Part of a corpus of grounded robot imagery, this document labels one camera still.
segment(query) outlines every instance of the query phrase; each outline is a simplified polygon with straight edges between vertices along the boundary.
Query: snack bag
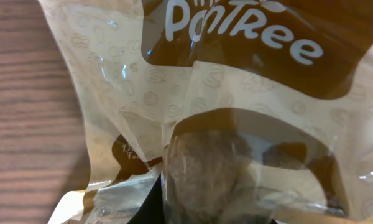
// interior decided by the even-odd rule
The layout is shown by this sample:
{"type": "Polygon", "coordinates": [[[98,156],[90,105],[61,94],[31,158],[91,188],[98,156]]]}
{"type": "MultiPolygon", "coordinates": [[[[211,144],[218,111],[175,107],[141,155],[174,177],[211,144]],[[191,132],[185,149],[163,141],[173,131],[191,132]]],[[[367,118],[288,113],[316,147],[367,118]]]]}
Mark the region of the snack bag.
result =
{"type": "Polygon", "coordinates": [[[127,223],[161,171],[169,223],[373,218],[373,0],[39,1],[91,162],[50,223],[127,223]]]}

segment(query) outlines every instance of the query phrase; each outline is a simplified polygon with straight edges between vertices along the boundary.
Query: wooden table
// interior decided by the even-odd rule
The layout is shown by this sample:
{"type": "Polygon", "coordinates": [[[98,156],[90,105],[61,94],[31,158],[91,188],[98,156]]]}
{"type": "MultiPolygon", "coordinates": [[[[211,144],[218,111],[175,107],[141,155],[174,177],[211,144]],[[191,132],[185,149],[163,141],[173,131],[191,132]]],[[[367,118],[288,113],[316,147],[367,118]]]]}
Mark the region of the wooden table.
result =
{"type": "Polygon", "coordinates": [[[0,0],[0,224],[47,223],[89,173],[75,91],[37,0],[0,0]]]}

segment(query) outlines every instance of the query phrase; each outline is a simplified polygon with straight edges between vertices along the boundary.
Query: brown logo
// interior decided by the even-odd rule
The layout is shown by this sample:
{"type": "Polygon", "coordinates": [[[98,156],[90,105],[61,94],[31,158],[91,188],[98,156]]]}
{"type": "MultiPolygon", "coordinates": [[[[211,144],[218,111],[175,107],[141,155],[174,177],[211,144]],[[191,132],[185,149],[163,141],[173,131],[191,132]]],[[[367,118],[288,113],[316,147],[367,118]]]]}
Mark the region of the brown logo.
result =
{"type": "Polygon", "coordinates": [[[162,162],[162,158],[158,157],[144,163],[121,135],[113,143],[112,154],[120,164],[121,170],[109,186],[128,180],[131,175],[146,174],[149,171],[147,167],[162,162]]]}
{"type": "MultiPolygon", "coordinates": [[[[373,0],[142,2],[148,63],[229,65],[315,98],[348,93],[355,66],[373,44],[373,0]]],[[[209,72],[204,81],[216,88],[221,79],[221,72],[209,72]]]]}

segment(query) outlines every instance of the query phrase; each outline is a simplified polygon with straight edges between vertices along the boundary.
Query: table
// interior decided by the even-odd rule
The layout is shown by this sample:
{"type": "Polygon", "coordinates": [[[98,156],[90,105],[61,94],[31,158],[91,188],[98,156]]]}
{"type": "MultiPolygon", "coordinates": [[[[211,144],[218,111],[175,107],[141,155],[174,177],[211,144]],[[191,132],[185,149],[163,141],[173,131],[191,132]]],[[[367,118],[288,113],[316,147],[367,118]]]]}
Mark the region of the table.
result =
{"type": "Polygon", "coordinates": [[[47,223],[90,176],[67,68],[37,0],[0,0],[0,224],[47,223]]]}

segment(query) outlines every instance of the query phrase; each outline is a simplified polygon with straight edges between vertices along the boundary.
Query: wrapper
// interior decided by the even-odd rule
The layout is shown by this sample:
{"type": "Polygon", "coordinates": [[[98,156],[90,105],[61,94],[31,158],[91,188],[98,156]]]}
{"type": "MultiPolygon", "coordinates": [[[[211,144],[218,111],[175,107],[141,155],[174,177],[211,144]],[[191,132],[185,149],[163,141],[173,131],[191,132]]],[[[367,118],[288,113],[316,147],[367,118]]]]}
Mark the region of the wrapper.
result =
{"type": "Polygon", "coordinates": [[[373,0],[39,1],[91,162],[50,224],[127,223],[161,172],[168,223],[373,219],[373,0]]]}

